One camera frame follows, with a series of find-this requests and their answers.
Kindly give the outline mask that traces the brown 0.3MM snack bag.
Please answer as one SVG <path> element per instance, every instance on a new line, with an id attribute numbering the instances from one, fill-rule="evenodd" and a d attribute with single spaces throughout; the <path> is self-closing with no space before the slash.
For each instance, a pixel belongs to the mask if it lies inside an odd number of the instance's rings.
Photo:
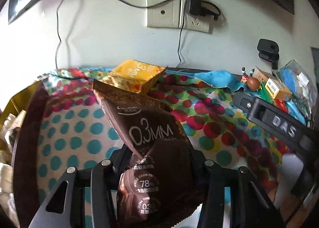
<path id="1" fill-rule="evenodd" d="M 132 152 L 117 191 L 120 227 L 173 227 L 203 202 L 191 143 L 170 106 L 94 81 L 101 109 Z"/>

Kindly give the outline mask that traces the clear plastic bag blue items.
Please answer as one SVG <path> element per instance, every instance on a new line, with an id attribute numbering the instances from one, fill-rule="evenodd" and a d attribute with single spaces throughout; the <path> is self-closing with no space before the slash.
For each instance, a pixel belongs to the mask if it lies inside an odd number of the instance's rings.
<path id="1" fill-rule="evenodd" d="M 291 59 L 284 67 L 272 69 L 273 75 L 292 92 L 291 100 L 306 121 L 312 119 L 312 109 L 317 98 L 317 89 L 305 70 Z"/>

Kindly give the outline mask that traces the gold rectangular tin box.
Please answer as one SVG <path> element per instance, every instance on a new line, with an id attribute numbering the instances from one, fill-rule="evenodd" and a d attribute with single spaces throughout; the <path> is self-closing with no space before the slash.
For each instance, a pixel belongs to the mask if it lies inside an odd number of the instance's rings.
<path id="1" fill-rule="evenodd" d="M 39 209 L 37 146 L 46 103 L 50 98 L 42 81 L 14 95 L 1 116 L 4 140 L 12 152 L 12 192 L 20 227 L 28 227 Z"/>

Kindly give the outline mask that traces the small yellow box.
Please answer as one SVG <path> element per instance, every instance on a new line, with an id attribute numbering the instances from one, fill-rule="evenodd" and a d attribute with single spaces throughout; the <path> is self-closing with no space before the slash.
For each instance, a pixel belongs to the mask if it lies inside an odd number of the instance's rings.
<path id="1" fill-rule="evenodd" d="M 287 88 L 287 86 L 276 79 L 269 78 L 266 81 L 265 88 L 272 99 L 289 101 L 292 96 L 292 92 Z"/>

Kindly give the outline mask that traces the brown snail figurine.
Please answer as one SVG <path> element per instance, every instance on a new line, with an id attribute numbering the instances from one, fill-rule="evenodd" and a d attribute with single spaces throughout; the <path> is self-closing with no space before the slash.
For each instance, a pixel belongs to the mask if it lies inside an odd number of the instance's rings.
<path id="1" fill-rule="evenodd" d="M 249 90 L 258 91 L 260 88 L 260 81 L 253 76 L 255 69 L 251 69 L 249 74 L 246 73 L 245 67 L 241 68 L 242 77 L 241 82 L 245 83 Z"/>

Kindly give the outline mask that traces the yellow 0.3MM snack bag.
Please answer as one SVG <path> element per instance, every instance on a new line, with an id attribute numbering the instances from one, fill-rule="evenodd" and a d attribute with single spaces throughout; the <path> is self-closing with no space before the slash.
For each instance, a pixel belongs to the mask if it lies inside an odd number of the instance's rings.
<path id="1" fill-rule="evenodd" d="M 165 71 L 166 67 L 164 66 L 128 59 L 112 69 L 100 81 L 123 90 L 145 95 Z"/>

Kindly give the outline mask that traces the black power adapter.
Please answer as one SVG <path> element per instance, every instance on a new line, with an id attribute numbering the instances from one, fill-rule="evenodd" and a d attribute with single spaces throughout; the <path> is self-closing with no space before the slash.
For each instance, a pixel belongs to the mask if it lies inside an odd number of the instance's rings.
<path id="1" fill-rule="evenodd" d="M 213 7 L 215 11 L 212 11 L 206 7 L 204 7 L 202 4 L 207 4 Z M 215 4 L 204 1 L 204 0 L 185 0 L 185 12 L 189 16 L 213 16 L 214 21 L 218 21 L 219 16 L 221 15 L 221 10 L 218 6 Z"/>

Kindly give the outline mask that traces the white wall socket plate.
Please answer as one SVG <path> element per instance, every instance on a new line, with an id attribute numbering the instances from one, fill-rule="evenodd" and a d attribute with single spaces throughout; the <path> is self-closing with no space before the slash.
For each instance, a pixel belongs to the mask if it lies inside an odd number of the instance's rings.
<path id="1" fill-rule="evenodd" d="M 184 13 L 184 3 L 184 0 L 174 0 L 147 8 L 146 27 L 181 29 L 184 24 L 184 29 L 208 33 L 210 18 Z"/>

